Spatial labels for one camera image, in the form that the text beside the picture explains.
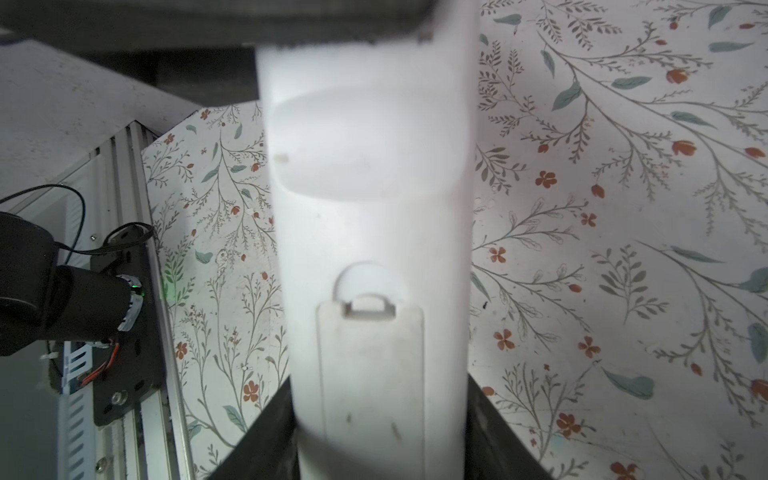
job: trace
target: red flower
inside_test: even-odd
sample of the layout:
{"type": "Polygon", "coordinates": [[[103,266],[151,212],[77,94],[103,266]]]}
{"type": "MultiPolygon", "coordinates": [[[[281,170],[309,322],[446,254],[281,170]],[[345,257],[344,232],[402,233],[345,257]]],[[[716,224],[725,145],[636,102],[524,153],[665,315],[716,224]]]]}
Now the red flower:
{"type": "Polygon", "coordinates": [[[688,79],[688,73],[682,68],[675,68],[667,72],[667,81],[671,84],[681,84],[688,79]]]}
{"type": "Polygon", "coordinates": [[[506,262],[507,259],[502,257],[502,255],[504,255],[505,253],[507,253],[507,249],[505,249],[504,247],[499,247],[498,250],[496,250],[495,248],[491,248],[491,254],[492,254],[491,261],[493,263],[496,263],[496,260],[498,260],[499,263],[506,262]]]}
{"type": "Polygon", "coordinates": [[[565,438],[570,437],[571,433],[581,432],[581,425],[576,425],[576,418],[573,415],[565,415],[564,413],[560,414],[558,427],[565,438]]]}
{"type": "Polygon", "coordinates": [[[634,463],[627,465],[626,468],[619,462],[611,465],[611,471],[619,475],[616,480],[637,480],[634,476],[635,470],[637,470],[637,465],[634,463]]]}
{"type": "Polygon", "coordinates": [[[762,158],[762,157],[766,156],[764,151],[760,150],[759,148],[755,148],[755,147],[745,148],[744,151],[746,151],[746,154],[749,155],[752,158],[762,158]]]}
{"type": "Polygon", "coordinates": [[[598,216],[595,214],[581,214],[581,224],[589,225],[590,227],[596,227],[597,224],[594,222],[596,218],[598,218],[598,216]]]}
{"type": "Polygon", "coordinates": [[[692,141],[678,140],[672,144],[672,151],[675,155],[683,154],[690,157],[696,153],[696,145],[692,141]]]}
{"type": "Polygon", "coordinates": [[[592,358],[596,353],[600,353],[599,346],[592,346],[592,337],[586,336],[584,337],[584,341],[586,343],[579,342],[578,349],[584,350],[584,354],[586,356],[588,356],[589,358],[592,358]]]}
{"type": "Polygon", "coordinates": [[[536,184],[537,185],[544,184],[544,188],[549,188],[552,185],[556,184],[557,182],[558,182],[558,179],[554,177],[554,172],[547,173],[544,170],[538,173],[538,178],[536,179],[536,184]]]}
{"type": "Polygon", "coordinates": [[[592,185],[592,194],[596,197],[605,198],[605,189],[600,185],[592,185]]]}
{"type": "Polygon", "coordinates": [[[253,380],[250,380],[244,387],[243,387],[243,401],[245,402],[255,402],[259,399],[259,386],[253,383],[253,380]]]}
{"type": "Polygon", "coordinates": [[[515,348],[515,344],[507,340],[511,336],[512,332],[507,329],[504,329],[504,336],[502,336],[499,332],[495,332],[493,334],[493,338],[498,340],[496,346],[498,346],[499,350],[512,350],[515,348]]]}
{"type": "Polygon", "coordinates": [[[752,395],[757,397],[761,396],[763,397],[763,400],[768,402],[768,381],[766,380],[753,380],[752,386],[750,387],[750,390],[752,390],[752,395]]]}
{"type": "Polygon", "coordinates": [[[178,345],[176,345],[176,358],[181,360],[188,353],[189,353],[189,351],[187,350],[187,344],[186,343],[179,342],[178,345]]]}

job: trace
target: white plastic object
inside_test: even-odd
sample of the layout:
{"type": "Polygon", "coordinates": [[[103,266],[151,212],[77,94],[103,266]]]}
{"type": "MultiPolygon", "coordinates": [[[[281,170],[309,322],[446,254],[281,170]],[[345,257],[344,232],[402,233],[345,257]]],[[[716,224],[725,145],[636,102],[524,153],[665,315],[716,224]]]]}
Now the white plastic object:
{"type": "Polygon", "coordinates": [[[476,11],[257,51],[305,480],[463,476],[476,11]]]}

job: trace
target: floral tablecloth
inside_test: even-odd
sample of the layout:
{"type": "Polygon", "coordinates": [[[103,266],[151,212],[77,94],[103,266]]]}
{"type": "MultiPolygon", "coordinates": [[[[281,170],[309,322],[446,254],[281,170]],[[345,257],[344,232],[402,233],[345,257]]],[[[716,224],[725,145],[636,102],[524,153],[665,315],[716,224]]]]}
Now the floral tablecloth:
{"type": "MultiPolygon", "coordinates": [[[[469,371],[555,478],[768,478],[768,3],[478,7],[469,371]]],[[[202,478],[288,375],[264,142],[144,152],[202,478]]]]}

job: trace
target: bolt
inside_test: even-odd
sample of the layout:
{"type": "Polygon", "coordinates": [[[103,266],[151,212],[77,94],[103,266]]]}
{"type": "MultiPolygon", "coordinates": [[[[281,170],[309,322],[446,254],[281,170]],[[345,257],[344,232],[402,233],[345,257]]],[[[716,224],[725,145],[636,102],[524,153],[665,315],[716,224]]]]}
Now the bolt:
{"type": "Polygon", "coordinates": [[[115,392],[112,394],[112,405],[123,405],[128,400],[128,392],[115,392]]]}
{"type": "Polygon", "coordinates": [[[107,457],[101,457],[100,459],[98,459],[98,462],[96,462],[96,473],[106,472],[108,466],[109,466],[109,460],[107,460],[107,457]]]}

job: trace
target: floral pattern surface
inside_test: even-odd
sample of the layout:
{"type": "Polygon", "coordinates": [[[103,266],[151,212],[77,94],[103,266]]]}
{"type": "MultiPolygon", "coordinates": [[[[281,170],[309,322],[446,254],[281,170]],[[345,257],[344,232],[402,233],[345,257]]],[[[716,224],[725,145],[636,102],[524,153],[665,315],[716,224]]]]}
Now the floral pattern surface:
{"type": "MultiPolygon", "coordinates": [[[[768,2],[478,7],[470,373],[554,478],[767,477],[768,2]]],[[[201,478],[289,373],[260,115],[144,152],[201,478]]]]}

